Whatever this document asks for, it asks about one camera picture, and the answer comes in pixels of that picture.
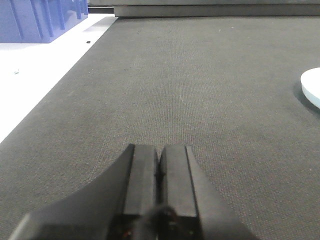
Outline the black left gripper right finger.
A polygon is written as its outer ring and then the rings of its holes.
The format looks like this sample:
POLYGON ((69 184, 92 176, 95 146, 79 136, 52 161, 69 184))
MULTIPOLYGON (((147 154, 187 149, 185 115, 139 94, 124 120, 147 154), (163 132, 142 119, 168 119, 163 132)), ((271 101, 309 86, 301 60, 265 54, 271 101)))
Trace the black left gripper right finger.
POLYGON ((192 148, 167 145, 160 158, 161 200, 175 216, 160 222, 161 240, 255 240, 198 165, 192 148))

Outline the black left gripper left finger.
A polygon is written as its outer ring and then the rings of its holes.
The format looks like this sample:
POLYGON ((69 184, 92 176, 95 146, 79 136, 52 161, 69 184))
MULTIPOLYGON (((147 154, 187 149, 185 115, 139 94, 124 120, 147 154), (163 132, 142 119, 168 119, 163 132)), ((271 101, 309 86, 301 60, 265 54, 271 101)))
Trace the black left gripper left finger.
POLYGON ((157 204, 157 151, 129 144, 116 161, 72 195, 32 211, 11 240, 107 240, 117 226, 157 204))

